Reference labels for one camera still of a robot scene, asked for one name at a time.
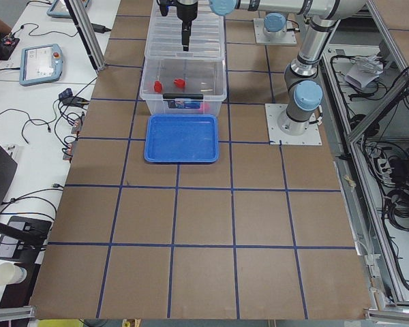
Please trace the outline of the teach pendant tablet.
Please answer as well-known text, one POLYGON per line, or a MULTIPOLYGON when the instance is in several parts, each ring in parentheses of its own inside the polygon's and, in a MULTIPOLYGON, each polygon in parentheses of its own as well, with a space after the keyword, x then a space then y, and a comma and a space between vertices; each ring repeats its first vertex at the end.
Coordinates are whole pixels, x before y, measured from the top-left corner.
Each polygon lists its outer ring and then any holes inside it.
POLYGON ((62 71, 62 51, 58 44, 22 49, 20 85, 26 87, 45 82, 56 82, 60 79, 62 71))

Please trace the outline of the aluminium frame post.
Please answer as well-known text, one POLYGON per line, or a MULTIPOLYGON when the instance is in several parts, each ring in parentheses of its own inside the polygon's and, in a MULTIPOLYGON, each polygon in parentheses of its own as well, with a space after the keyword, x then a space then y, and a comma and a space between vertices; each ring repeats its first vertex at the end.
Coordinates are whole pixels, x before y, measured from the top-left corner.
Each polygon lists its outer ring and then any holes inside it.
POLYGON ((65 6, 82 40, 93 69, 100 72, 106 68, 104 55, 95 36, 91 21, 81 0, 65 0, 65 6))

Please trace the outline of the red block outside box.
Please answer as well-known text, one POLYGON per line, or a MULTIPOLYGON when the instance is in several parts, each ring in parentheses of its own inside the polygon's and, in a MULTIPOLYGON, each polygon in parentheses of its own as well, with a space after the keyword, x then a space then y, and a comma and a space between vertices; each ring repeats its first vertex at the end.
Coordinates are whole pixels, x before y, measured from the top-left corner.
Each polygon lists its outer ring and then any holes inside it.
POLYGON ((209 114, 211 112, 211 109, 208 105, 208 103, 202 102, 199 108, 199 113, 201 114, 209 114))

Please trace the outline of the clear plastic storage box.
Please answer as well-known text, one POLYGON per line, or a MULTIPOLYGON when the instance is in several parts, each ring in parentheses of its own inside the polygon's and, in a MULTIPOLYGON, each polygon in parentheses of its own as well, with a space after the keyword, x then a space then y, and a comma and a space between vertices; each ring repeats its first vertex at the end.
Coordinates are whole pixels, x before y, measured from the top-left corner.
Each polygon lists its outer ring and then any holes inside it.
POLYGON ((224 61, 147 59, 140 98, 154 114, 212 114, 226 100, 224 61))

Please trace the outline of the red block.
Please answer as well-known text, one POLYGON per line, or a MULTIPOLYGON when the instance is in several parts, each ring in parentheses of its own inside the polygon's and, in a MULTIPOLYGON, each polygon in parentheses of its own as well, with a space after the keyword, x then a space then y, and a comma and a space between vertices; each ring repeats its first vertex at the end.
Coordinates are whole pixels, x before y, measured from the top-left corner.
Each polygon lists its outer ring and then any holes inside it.
POLYGON ((162 83, 159 80, 156 80, 153 84, 153 90, 156 93, 161 93, 163 91, 162 83))
POLYGON ((184 89, 184 88, 185 88, 185 85, 186 85, 186 82, 184 81, 184 79, 176 78, 176 79, 173 80, 173 84, 174 84, 177 88, 184 89))

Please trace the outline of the blue plastic tray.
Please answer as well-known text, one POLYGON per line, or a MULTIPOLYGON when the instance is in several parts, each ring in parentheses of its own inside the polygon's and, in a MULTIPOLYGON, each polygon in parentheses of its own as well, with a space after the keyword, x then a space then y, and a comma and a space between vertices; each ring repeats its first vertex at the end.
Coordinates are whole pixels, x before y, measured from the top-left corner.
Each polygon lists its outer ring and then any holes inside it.
POLYGON ((208 114, 151 116, 147 123, 144 158, 161 164, 209 164, 217 161, 217 118, 208 114))

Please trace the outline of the paper cup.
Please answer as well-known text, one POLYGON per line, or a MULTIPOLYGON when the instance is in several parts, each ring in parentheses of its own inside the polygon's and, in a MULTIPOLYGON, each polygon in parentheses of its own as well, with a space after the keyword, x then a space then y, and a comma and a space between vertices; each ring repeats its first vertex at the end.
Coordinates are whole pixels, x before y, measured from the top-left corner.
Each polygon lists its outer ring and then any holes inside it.
POLYGON ((10 262, 0 265, 0 286, 22 283, 27 277, 27 270, 10 262))

